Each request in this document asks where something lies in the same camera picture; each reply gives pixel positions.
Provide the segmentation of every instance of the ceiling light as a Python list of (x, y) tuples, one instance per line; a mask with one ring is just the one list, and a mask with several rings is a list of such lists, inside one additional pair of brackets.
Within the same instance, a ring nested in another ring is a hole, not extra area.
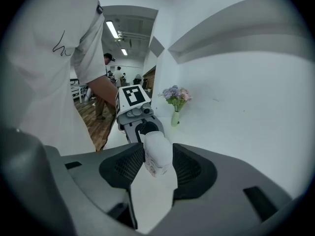
[(125, 49), (122, 49), (122, 52), (123, 52), (123, 54), (124, 54), (125, 56), (128, 55)]
[(114, 38), (119, 38), (118, 35), (117, 35), (117, 32), (115, 30), (115, 27), (113, 25), (113, 22), (112, 21), (106, 21), (106, 24), (107, 24), (110, 32), (113, 34), (113, 37)]

